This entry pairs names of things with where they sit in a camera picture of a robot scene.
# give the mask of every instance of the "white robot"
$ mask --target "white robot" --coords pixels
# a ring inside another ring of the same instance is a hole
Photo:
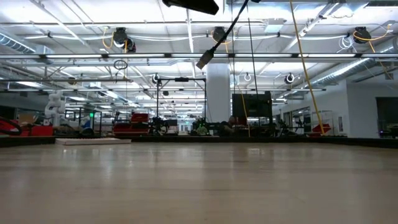
[[[63,95],[62,91],[53,91],[49,94],[49,103],[45,107],[44,114],[44,126],[60,126],[61,119],[65,113],[65,101],[61,100]]]

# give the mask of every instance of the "pillar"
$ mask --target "pillar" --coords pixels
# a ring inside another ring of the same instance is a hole
[[[228,121],[231,116],[231,92],[229,89],[229,66],[227,63],[207,65],[207,106],[208,122]]]

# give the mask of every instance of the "yellow cable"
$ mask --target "yellow cable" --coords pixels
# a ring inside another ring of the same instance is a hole
[[[369,41],[369,45],[371,46],[373,53],[376,53],[376,51],[374,50],[374,47],[373,47],[373,44],[372,44],[371,41]],[[387,68],[386,68],[386,67],[383,65],[383,63],[381,63],[380,61],[379,61],[379,63],[380,63],[380,65],[381,65],[381,67],[383,68],[384,73],[392,80],[392,77],[391,77],[390,74],[388,73]]]
[[[353,35],[354,35],[355,38],[357,38],[359,40],[374,41],[374,40],[378,40],[378,39],[381,39],[381,38],[385,37],[388,34],[389,30],[390,30],[390,25],[387,26],[387,31],[386,31],[386,33],[384,35],[382,35],[381,37],[374,38],[374,39],[365,39],[365,38],[358,37],[357,35],[355,35],[357,33],[357,31],[355,31],[353,33]]]
[[[303,69],[304,69],[305,79],[307,80],[307,85],[308,85],[308,88],[310,89],[310,93],[311,93],[311,97],[312,97],[312,101],[313,101],[313,106],[314,106],[314,108],[315,108],[315,112],[317,113],[319,125],[321,126],[321,132],[322,132],[322,134],[324,135],[324,134],[325,134],[325,130],[323,130],[322,119],[321,119],[321,116],[319,115],[317,102],[315,101],[315,96],[313,95],[311,82],[310,82],[310,79],[309,79],[309,77],[308,77],[308,72],[307,72],[307,69],[305,68],[305,62],[304,62],[304,56],[303,56],[303,49],[301,48],[301,41],[300,41],[300,38],[299,38],[299,31],[297,30],[296,18],[294,17],[293,0],[289,0],[289,2],[290,2],[290,10],[292,10],[292,17],[293,17],[293,22],[294,22],[294,29],[295,29],[295,31],[296,31],[296,38],[297,38],[297,43],[298,43],[298,49],[300,50],[301,62],[303,63]]]
[[[250,124],[249,124],[249,121],[248,121],[248,114],[246,113],[246,105],[245,105],[245,103],[244,103],[243,92],[242,92],[242,90],[240,89],[239,85],[236,85],[236,86],[237,86],[238,90],[241,92],[242,103],[243,103],[243,110],[244,110],[244,116],[246,117],[246,123],[248,124],[248,129],[249,129],[248,132],[249,132],[249,138],[250,138]]]
[[[105,39],[104,39],[104,37],[105,37],[105,33],[106,33],[106,27],[105,27],[105,29],[104,29],[104,34],[103,34],[103,38],[102,38],[102,44],[104,45],[104,47],[106,47],[107,49],[110,49],[110,48],[112,48],[112,46],[113,46],[113,34],[114,34],[114,32],[112,32],[112,40],[111,40],[111,45],[110,46],[108,46],[108,45],[106,45],[105,44]]]

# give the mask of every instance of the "wooden floor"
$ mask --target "wooden floor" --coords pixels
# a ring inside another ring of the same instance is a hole
[[[329,144],[0,150],[1,223],[397,223],[398,151]]]

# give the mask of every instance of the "white wall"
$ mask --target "white wall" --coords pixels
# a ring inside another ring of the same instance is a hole
[[[398,97],[397,85],[350,83],[347,85],[352,138],[378,138],[376,97]]]
[[[328,86],[326,91],[314,92],[315,99],[318,106],[318,111],[332,111],[333,113],[333,127],[335,135],[348,135],[350,132],[350,123],[348,118],[348,100],[346,81],[339,82],[338,85]],[[304,100],[289,100],[287,105],[275,106],[272,109],[272,114],[283,114],[289,111],[298,110],[305,107],[311,108],[311,113],[315,112],[310,93],[305,95]],[[339,132],[338,117],[343,118],[343,131]],[[312,122],[317,121],[317,116],[312,116]]]

